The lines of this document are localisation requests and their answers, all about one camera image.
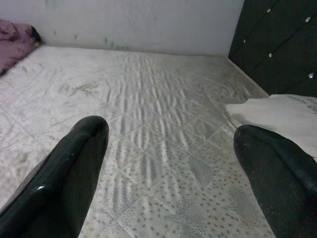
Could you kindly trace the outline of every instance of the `white wall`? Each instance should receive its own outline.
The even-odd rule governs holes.
[[[244,0],[0,0],[49,45],[227,55]]]

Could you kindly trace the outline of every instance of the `black headboard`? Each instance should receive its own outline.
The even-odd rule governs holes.
[[[317,96],[317,0],[245,0],[229,58],[269,94]]]

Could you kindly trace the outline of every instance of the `purple blanket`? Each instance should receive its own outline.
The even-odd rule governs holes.
[[[34,49],[32,26],[0,20],[0,75]]]

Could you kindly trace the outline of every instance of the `quilted mattress cover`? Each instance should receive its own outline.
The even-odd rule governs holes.
[[[81,238],[273,238],[223,106],[266,96],[221,57],[41,46],[0,78],[0,206],[99,115],[109,145]]]

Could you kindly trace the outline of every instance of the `patterned fabric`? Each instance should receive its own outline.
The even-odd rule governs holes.
[[[266,94],[226,59],[43,46],[0,90],[0,205],[79,119],[99,115],[109,147],[80,238],[274,237],[223,107]]]

